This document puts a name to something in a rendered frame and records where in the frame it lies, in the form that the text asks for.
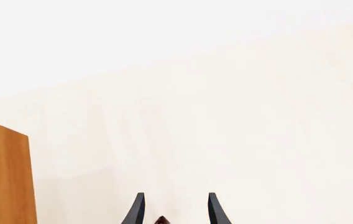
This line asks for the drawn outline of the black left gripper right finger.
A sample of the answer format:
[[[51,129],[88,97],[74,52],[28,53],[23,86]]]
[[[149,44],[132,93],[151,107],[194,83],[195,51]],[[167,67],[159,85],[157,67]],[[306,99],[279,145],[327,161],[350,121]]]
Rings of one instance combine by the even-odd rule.
[[[214,192],[208,195],[208,215],[210,224],[232,224]]]

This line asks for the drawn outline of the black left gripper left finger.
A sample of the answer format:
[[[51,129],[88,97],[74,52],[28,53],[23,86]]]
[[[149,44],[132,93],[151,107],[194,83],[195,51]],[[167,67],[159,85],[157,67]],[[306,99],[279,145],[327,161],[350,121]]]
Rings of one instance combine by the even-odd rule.
[[[143,224],[145,215],[145,195],[139,192],[121,224]]]

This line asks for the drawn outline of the wooden cabinet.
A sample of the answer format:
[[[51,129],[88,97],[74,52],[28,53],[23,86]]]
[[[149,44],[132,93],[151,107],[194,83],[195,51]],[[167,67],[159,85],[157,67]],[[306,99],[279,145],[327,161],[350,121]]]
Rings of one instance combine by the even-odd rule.
[[[37,224],[29,138],[1,125],[0,224]]]

